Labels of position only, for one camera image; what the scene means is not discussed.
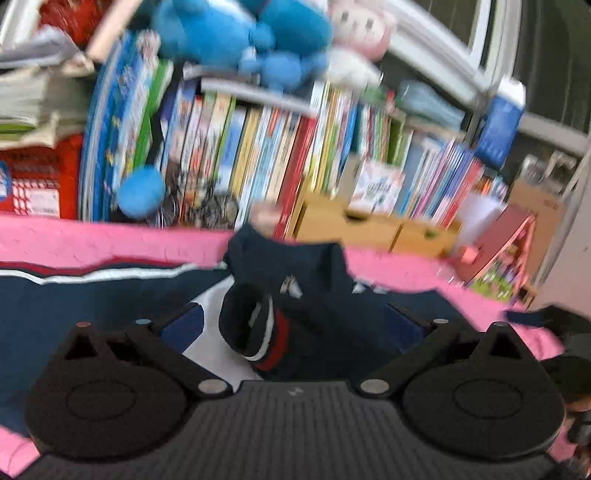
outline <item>pink blanket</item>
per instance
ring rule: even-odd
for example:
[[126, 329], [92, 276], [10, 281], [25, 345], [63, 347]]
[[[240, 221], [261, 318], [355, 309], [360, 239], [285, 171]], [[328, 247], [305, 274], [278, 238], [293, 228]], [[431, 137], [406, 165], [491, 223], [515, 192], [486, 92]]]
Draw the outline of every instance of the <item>pink blanket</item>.
[[[66, 220], [0, 217], [0, 261], [29, 262], [48, 267], [83, 267], [113, 257], [149, 258], [214, 266], [226, 250], [231, 234], [194, 229], [158, 231], [126, 225], [82, 224]], [[441, 263], [419, 257], [348, 249], [352, 275], [402, 291], [438, 289], [479, 330], [502, 320], [506, 305], [437, 278]], [[550, 332], [515, 326], [538, 359], [562, 352]], [[564, 439], [553, 447], [557, 458], [572, 455]], [[33, 444], [0, 427], [0, 470], [16, 476], [38, 456]]]

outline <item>red stripe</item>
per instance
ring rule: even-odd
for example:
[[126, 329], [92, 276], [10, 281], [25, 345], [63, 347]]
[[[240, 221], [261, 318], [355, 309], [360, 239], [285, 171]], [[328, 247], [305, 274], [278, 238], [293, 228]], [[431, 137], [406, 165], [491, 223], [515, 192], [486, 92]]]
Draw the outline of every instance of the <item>red stripe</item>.
[[159, 260], [146, 260], [143, 258], [127, 258], [127, 257], [115, 257], [102, 262], [100, 264], [94, 264], [89, 267], [83, 268], [53, 268], [45, 267], [43, 265], [26, 263], [26, 262], [0, 262], [0, 270], [25, 270], [30, 272], [39, 273], [41, 275], [87, 275], [97, 270], [103, 270], [110, 265], [117, 264], [129, 264], [139, 265], [142, 267], [167, 267], [176, 268], [183, 265], [183, 262], [167, 262]]
[[273, 347], [271, 347], [271, 353], [262, 362], [256, 364], [256, 368], [268, 372], [271, 368], [275, 367], [279, 363], [279, 360], [283, 358], [285, 351], [287, 350], [287, 339], [290, 335], [290, 325], [279, 311], [275, 312], [275, 325], [277, 325], [277, 337]]

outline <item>white bottle cap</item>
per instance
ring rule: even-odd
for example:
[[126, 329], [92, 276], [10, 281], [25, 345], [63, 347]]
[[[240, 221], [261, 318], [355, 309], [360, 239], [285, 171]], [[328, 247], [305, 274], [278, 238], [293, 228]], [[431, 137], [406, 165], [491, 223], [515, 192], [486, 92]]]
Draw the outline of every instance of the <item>white bottle cap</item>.
[[501, 79], [496, 95], [513, 103], [517, 108], [525, 107], [525, 85], [518, 80], [504, 76]]

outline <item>white label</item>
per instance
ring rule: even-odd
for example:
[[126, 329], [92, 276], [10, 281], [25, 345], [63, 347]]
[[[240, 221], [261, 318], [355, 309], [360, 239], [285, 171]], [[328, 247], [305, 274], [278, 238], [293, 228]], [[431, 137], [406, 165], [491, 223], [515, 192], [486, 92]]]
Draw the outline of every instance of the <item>white label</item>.
[[27, 198], [30, 198], [30, 214], [60, 216], [60, 193], [54, 189], [27, 189]]

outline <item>black mechanical device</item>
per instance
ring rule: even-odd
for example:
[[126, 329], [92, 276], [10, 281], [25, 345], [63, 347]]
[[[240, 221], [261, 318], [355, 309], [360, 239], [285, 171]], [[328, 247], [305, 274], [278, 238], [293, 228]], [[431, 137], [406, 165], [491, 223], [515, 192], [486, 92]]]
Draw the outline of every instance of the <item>black mechanical device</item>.
[[156, 329], [75, 328], [28, 399], [42, 455], [19, 480], [550, 478], [562, 397], [509, 324], [445, 320], [350, 385], [230, 385]]

